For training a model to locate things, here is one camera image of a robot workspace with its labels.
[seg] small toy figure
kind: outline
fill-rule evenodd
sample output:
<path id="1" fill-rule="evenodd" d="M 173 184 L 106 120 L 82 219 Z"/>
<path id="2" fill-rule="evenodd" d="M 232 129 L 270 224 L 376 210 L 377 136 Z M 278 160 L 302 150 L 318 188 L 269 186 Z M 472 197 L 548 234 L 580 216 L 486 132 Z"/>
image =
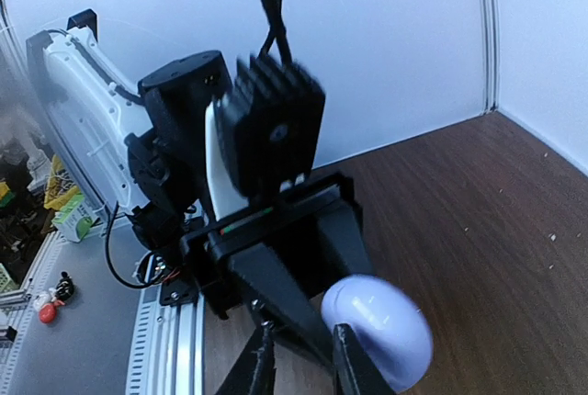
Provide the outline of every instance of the small toy figure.
<path id="1" fill-rule="evenodd" d="M 65 271 L 62 271 L 62 278 L 55 289 L 55 298 L 65 302 L 69 300 L 75 292 L 74 282 Z"/>
<path id="2" fill-rule="evenodd" d="M 57 308 L 65 305 L 75 292 L 74 282 L 69 275 L 62 271 L 62 278 L 56 288 L 49 288 L 49 291 L 42 291 L 33 300 L 33 308 L 39 313 L 39 319 L 49 324 L 57 317 Z"/>

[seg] white backdrop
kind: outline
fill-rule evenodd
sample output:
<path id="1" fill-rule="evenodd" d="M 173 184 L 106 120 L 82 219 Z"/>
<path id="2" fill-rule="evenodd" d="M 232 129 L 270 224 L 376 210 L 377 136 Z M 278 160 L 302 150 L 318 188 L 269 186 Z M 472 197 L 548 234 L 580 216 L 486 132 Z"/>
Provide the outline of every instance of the white backdrop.
<path id="1" fill-rule="evenodd" d="M 258 0 L 6 0 L 22 44 L 92 7 L 103 50 L 138 80 L 175 58 L 257 52 Z M 317 164 L 479 115 L 480 0 L 284 0 L 296 59 L 327 92 Z"/>
<path id="2" fill-rule="evenodd" d="M 498 0 L 500 110 L 588 174 L 588 0 Z"/>

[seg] yellow object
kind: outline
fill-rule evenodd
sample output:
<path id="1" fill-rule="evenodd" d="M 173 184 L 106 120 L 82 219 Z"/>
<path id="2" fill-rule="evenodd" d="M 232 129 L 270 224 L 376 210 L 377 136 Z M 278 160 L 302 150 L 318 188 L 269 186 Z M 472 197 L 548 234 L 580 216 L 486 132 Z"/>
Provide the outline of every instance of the yellow object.
<path id="1" fill-rule="evenodd" d="M 45 209 L 54 209 L 59 211 L 71 198 L 81 193 L 79 186 L 72 183 L 72 186 L 64 190 L 64 183 L 71 181 L 65 171 L 62 160 L 57 155 L 51 160 L 51 174 L 47 181 L 47 190 L 45 191 Z"/>
<path id="2" fill-rule="evenodd" d="M 10 188 L 8 188 L 6 182 L 0 182 L 0 200 L 4 199 L 4 196 L 6 196 L 9 192 Z"/>

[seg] white ball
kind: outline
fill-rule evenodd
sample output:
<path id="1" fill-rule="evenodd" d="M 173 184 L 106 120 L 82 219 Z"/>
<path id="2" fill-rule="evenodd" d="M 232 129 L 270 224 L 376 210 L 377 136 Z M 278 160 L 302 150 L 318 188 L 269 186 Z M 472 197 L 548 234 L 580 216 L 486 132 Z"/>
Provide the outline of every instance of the white ball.
<path id="1" fill-rule="evenodd" d="M 51 294 L 47 291 L 41 291 L 33 300 L 33 309 L 36 312 L 39 312 L 47 303 L 51 303 Z"/>
<path id="2" fill-rule="evenodd" d="M 380 374 L 397 392 L 414 386 L 433 358 L 433 335 L 416 305 L 373 276 L 349 276 L 324 295 L 322 318 L 331 330 L 351 326 Z"/>

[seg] gray surface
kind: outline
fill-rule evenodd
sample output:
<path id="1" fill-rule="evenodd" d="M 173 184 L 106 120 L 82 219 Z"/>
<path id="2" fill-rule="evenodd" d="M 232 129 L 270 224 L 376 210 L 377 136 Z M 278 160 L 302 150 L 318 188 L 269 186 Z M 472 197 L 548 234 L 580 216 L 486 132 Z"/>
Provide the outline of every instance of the gray surface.
<path id="1" fill-rule="evenodd" d="M 124 393 L 140 291 L 124 288 L 110 275 L 103 243 L 93 236 L 62 248 L 48 285 L 55 286 L 67 271 L 77 293 L 52 325 L 33 320 L 10 394 Z M 130 226 L 115 229 L 110 246 L 119 273 L 130 277 L 145 254 Z"/>

